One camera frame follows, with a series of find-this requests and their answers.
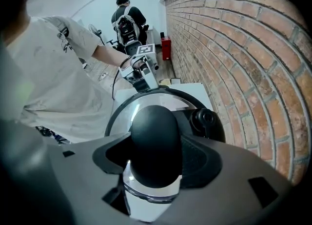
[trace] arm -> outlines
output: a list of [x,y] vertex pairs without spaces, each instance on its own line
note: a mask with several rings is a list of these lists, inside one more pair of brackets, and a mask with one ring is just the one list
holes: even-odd
[[71,18],[53,16],[45,19],[55,26],[57,26],[59,22],[65,24],[69,31],[67,40],[79,58],[89,59],[90,57],[94,57],[101,62],[120,66],[120,64],[129,57],[113,48],[99,45],[100,39],[95,34],[82,27]]
[[107,64],[120,66],[121,63],[129,56],[116,51],[114,48],[98,45],[92,57]]

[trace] man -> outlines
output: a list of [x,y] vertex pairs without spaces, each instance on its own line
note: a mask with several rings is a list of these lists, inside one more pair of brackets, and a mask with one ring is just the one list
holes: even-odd
[[[116,21],[125,13],[125,9],[130,6],[129,0],[116,0],[116,4],[118,5],[118,9],[114,12],[112,16],[112,25],[114,30],[116,31]],[[138,25],[140,29],[140,35],[138,40],[142,43],[142,45],[146,45],[147,35],[146,35],[146,28],[142,27],[146,23],[146,19],[141,13],[139,9],[135,6],[130,7],[128,15],[133,18],[135,23]]]
[[87,76],[78,57],[119,66],[128,56],[100,46],[96,35],[70,18],[30,17],[27,0],[2,1],[1,42],[33,85],[19,120],[44,126],[72,143],[104,137],[113,101]]

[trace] cable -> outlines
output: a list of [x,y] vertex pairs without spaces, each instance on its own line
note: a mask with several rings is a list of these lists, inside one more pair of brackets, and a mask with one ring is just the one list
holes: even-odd
[[[120,68],[121,68],[131,57],[132,57],[132,56],[127,57],[127,58],[121,63]],[[114,87],[115,87],[115,83],[117,82],[116,79],[117,79],[117,77],[118,77],[118,73],[119,73],[119,70],[117,70],[117,73],[116,73],[116,76],[115,76],[114,82],[113,82],[113,90],[112,90],[112,98],[113,98],[113,100],[115,100],[115,98],[114,98]]]
[[85,70],[85,71],[89,71],[89,72],[104,72],[105,70],[101,70],[101,71]]
[[[114,78],[114,77],[113,77]],[[116,82],[118,82],[119,81],[119,78],[117,78],[117,80],[116,80]],[[113,83],[110,85],[110,87],[113,87]]]
[[117,14],[117,10],[119,9],[119,6],[117,6],[116,12],[115,12],[115,31],[117,34],[117,40],[118,40],[118,31],[117,31],[117,23],[116,23],[116,14]]

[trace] black cable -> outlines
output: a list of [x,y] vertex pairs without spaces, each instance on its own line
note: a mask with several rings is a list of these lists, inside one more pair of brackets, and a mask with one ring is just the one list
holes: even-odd
[[[127,57],[127,58],[121,63],[120,68],[121,68],[131,57],[132,57],[132,56]],[[116,73],[116,76],[115,76],[114,82],[113,82],[113,90],[112,90],[112,98],[113,98],[113,100],[115,100],[115,98],[114,98],[114,86],[115,86],[115,83],[116,83],[116,79],[117,79],[117,77],[118,77],[118,73],[119,73],[119,69],[117,70],[117,73]]]

